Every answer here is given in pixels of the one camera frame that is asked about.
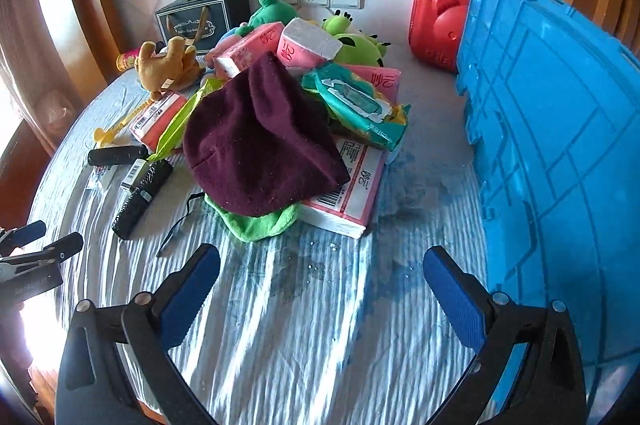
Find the brown teddy bear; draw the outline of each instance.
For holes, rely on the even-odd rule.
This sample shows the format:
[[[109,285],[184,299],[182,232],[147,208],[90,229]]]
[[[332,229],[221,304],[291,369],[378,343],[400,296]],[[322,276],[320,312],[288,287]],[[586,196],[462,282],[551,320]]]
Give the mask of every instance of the brown teddy bear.
[[[182,37],[173,37],[164,55],[154,55],[156,44],[145,42],[136,58],[136,71],[142,87],[151,93],[151,100],[158,101],[168,90],[181,90],[195,82],[202,72],[196,60],[196,48],[185,49]]]

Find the red toy suitcase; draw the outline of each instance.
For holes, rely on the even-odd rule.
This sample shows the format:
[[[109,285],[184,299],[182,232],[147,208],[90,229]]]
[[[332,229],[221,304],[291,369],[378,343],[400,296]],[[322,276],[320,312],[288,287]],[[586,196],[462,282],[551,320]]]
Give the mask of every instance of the red toy suitcase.
[[[457,72],[456,56],[469,0],[414,0],[409,46],[421,61]]]

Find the green plush toy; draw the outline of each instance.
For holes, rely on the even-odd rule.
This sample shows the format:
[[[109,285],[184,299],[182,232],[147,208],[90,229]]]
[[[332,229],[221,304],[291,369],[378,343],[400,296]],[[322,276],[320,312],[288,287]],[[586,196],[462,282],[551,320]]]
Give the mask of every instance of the green plush toy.
[[[258,26],[271,24],[272,22],[282,22],[285,26],[298,16],[296,9],[281,0],[258,0],[260,8],[256,11],[247,26],[240,26],[236,34],[241,37],[247,36]]]
[[[377,35],[367,37],[363,33],[347,33],[351,26],[351,15],[345,12],[340,15],[340,10],[322,23],[322,29],[342,42],[342,49],[335,55],[337,64],[349,64],[351,66],[380,66],[385,65],[382,57],[386,54],[388,42],[380,43]]]

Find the blue plastic crate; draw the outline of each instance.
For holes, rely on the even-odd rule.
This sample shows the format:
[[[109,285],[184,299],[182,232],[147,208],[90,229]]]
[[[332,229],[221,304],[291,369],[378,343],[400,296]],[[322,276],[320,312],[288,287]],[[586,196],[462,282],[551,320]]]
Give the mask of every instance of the blue plastic crate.
[[[458,69],[488,289],[564,300],[595,423],[640,352],[640,63],[561,0],[471,0]]]

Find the maroon beanie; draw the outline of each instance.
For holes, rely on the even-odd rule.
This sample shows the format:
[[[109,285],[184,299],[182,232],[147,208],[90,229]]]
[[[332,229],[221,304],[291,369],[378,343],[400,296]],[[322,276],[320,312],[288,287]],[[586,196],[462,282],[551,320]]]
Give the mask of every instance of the maroon beanie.
[[[325,120],[305,95],[270,52],[200,101],[182,148],[216,204],[259,217],[349,181]]]

